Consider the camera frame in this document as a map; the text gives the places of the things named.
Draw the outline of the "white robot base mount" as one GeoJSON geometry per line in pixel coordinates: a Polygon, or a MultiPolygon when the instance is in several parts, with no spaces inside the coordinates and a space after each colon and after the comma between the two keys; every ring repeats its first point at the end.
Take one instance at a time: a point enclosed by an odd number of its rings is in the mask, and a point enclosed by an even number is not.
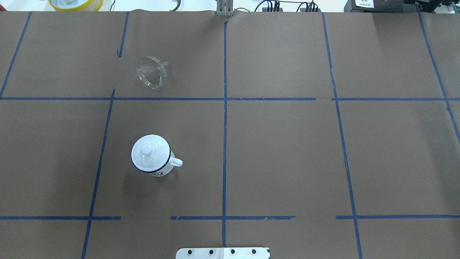
{"type": "Polygon", "coordinates": [[[203,247],[182,248],[176,252],[176,259],[270,259],[266,247],[203,247]]]}

